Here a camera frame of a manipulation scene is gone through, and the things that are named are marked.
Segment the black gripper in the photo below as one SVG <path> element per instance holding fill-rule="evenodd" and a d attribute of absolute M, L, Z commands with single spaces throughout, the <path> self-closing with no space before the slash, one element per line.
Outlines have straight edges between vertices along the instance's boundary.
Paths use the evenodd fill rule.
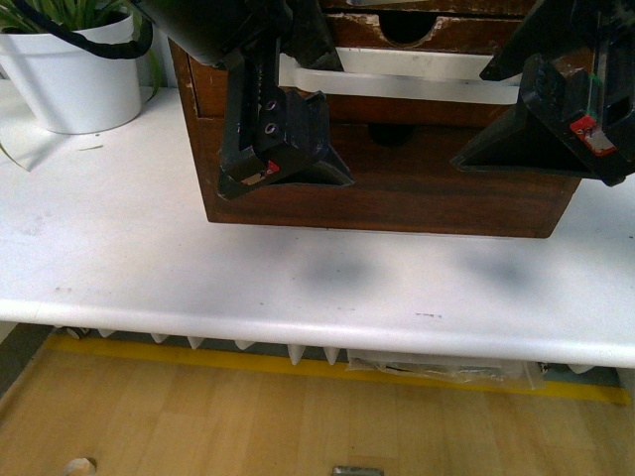
<path fill-rule="evenodd" d="M 203 65 L 224 65 L 227 94 L 217 193 L 230 200 L 284 183 L 349 186 L 330 142 L 325 95 L 279 86 L 280 55 L 316 71 L 343 66 L 317 1 L 135 1 Z"/>

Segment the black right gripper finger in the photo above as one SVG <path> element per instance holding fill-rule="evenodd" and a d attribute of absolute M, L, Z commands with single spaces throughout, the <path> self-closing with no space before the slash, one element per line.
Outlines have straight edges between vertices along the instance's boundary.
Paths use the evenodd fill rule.
<path fill-rule="evenodd" d="M 634 4 L 538 1 L 481 71 L 521 77 L 516 104 L 452 159 L 615 186 L 634 172 Z"/>

